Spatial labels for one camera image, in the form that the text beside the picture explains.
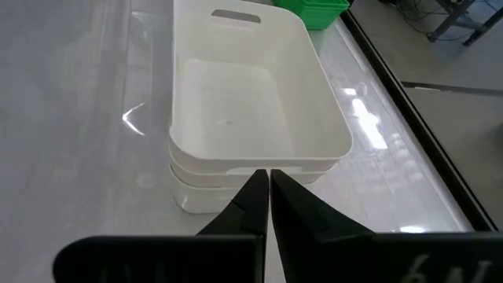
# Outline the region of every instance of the white table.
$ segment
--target white table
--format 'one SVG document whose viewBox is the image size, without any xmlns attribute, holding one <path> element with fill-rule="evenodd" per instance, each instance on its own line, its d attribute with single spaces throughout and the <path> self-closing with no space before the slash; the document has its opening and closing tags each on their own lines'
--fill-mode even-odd
<svg viewBox="0 0 503 283">
<path fill-rule="evenodd" d="M 6 2 L 3 281 L 51 282 L 56 253 L 82 237 L 192 235 L 210 222 L 170 190 L 172 2 Z M 469 230 L 342 22 L 311 37 L 354 135 L 351 154 L 311 189 L 375 231 Z M 266 282 L 284 281 L 270 232 Z"/>
</svg>

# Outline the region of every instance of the cable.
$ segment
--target cable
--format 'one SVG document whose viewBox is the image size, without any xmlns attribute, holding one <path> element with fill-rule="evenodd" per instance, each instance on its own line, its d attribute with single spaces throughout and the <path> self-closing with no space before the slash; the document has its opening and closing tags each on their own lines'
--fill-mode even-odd
<svg viewBox="0 0 503 283">
<path fill-rule="evenodd" d="M 482 0 L 482 2 L 486 3 L 486 5 L 488 5 L 491 9 L 493 9 L 494 11 L 496 11 L 496 12 L 497 12 L 497 9 L 496 9 L 494 6 L 492 6 L 492 5 L 489 3 L 489 1 L 487 1 L 487 0 Z"/>
<path fill-rule="evenodd" d="M 428 34 L 430 34 L 430 32 L 428 32 L 428 31 L 422 31 L 421 29 L 416 28 L 416 27 L 415 27 L 415 26 L 414 26 L 411 22 L 414 22 L 414 21 L 419 21 L 419 20 L 423 20 L 424 18 L 429 17 L 429 16 L 431 16 L 432 14 L 447 15 L 448 13 L 436 13 L 436 11 L 438 11 L 439 9 L 442 9 L 442 7 L 439 7 L 439 8 L 437 8 L 437 9 L 434 9 L 434 10 L 432 10 L 432 11 L 430 11 L 430 12 L 423 12 L 423 11 L 420 11 L 420 10 L 417 8 L 417 6 L 420 4 L 420 2 L 421 2 L 421 1 L 422 1 L 422 0 L 419 0 L 418 2 L 416 2 L 416 0 L 413 0 L 413 4 L 414 4 L 414 7 L 413 7 L 413 8 L 416 10 L 416 12 L 418 12 L 418 13 L 423 13 L 423 15 L 422 15 L 422 16 L 420 16 L 420 17 L 418 17 L 418 18 L 416 18 L 416 19 L 411 19 L 410 17 L 408 17 L 408 16 L 405 14 L 405 10 L 404 10 L 404 9 L 402 9 L 402 7 L 401 7 L 401 4 L 402 4 L 403 0 L 402 0 L 402 1 L 400 1 L 399 3 L 397 3 L 396 9 L 397 9 L 397 10 L 398 10 L 398 12 L 402 15 L 403 20 L 404 20 L 404 21 L 405 21 L 405 22 L 406 22 L 406 23 L 407 23 L 407 24 L 408 24 L 408 25 L 409 25 L 409 26 L 410 26 L 410 27 L 411 27 L 411 28 L 412 28 L 415 32 L 418 32 L 418 33 L 420 33 L 420 34 L 422 34 L 422 35 L 428 35 Z M 463 35 L 463 36 L 460 36 L 460 37 L 456 37 L 456 38 L 453 38 L 453 39 L 436 39 L 435 41 L 444 41 L 444 42 L 456 41 L 456 40 L 462 39 L 462 38 L 464 38 L 464 37 L 467 37 L 467 36 L 469 36 L 469 35 L 471 35 L 471 34 L 472 34 L 472 33 L 470 32 L 470 33 L 468 33 L 468 34 L 466 34 L 466 35 Z"/>
</svg>

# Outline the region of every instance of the white plastic basket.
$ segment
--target white plastic basket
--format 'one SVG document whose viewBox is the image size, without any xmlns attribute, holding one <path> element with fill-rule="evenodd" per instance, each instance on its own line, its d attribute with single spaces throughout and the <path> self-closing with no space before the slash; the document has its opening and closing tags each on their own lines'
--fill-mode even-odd
<svg viewBox="0 0 503 283">
<path fill-rule="evenodd" d="M 173 172 L 177 185 L 173 189 L 174 200 L 190 213 L 220 213 L 239 192 L 237 188 L 197 188 L 184 183 Z"/>
<path fill-rule="evenodd" d="M 184 0 L 174 13 L 170 147 L 186 170 L 327 171 L 351 133 L 303 22 L 285 9 Z"/>
<path fill-rule="evenodd" d="M 240 188 L 247 180 L 253 175 L 255 169 L 251 169 L 249 172 L 241 173 L 224 173 L 224 174 L 197 174 L 185 169 L 177 160 L 171 155 L 171 170 L 178 177 L 180 181 L 188 186 L 200 187 L 200 188 Z M 321 176 L 326 174 L 326 171 L 322 172 L 296 172 L 291 173 L 290 177 L 296 180 L 302 185 L 311 184 L 316 182 Z"/>
</svg>

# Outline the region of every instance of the gray floor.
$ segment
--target gray floor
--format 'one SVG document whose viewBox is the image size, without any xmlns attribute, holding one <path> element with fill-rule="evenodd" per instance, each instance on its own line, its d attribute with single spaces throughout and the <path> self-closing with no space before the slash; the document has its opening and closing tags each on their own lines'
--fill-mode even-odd
<svg viewBox="0 0 503 283">
<path fill-rule="evenodd" d="M 410 7 L 412 0 L 407 0 Z M 496 8 L 502 0 L 492 0 Z M 439 7 L 434 0 L 423 0 L 422 11 Z M 488 31 L 470 47 L 456 41 L 431 43 L 414 31 L 390 5 L 376 0 L 357 0 L 352 13 L 398 79 L 503 90 L 503 22 Z M 474 20 L 484 21 L 494 11 L 484 2 L 469 10 Z M 431 15 L 413 22 L 422 31 L 432 31 L 445 18 Z M 470 31 L 451 28 L 442 37 L 457 38 Z M 474 190 L 497 225 L 503 227 L 503 91 L 502 95 L 481 95 L 449 91 L 406 89 L 420 114 L 435 132 L 458 170 Z"/>
<path fill-rule="evenodd" d="M 499 7 L 503 1 L 491 3 Z M 420 5 L 423 11 L 435 7 L 439 6 L 434 0 L 423 0 Z M 466 48 L 461 45 L 462 40 L 429 42 L 425 35 L 407 25 L 396 8 L 377 0 L 356 0 L 351 12 L 400 80 L 503 90 L 503 22 Z M 479 21 L 493 12 L 482 2 L 470 9 L 471 17 Z M 422 31 L 433 31 L 445 17 L 431 15 L 414 24 Z M 465 29 L 451 28 L 442 38 L 468 33 Z"/>
<path fill-rule="evenodd" d="M 503 96 L 408 90 L 491 218 L 503 223 Z"/>
</svg>

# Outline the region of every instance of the basket handle hole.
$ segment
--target basket handle hole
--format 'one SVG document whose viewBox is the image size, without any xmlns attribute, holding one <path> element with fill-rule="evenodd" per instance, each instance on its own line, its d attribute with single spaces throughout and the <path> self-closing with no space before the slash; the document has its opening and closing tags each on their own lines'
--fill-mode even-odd
<svg viewBox="0 0 503 283">
<path fill-rule="evenodd" d="M 216 9 L 215 11 L 213 11 L 213 13 L 211 13 L 211 15 L 213 17 L 224 17 L 227 19 L 242 20 L 257 24 L 260 24 L 262 22 L 259 16 L 224 9 Z"/>
</svg>

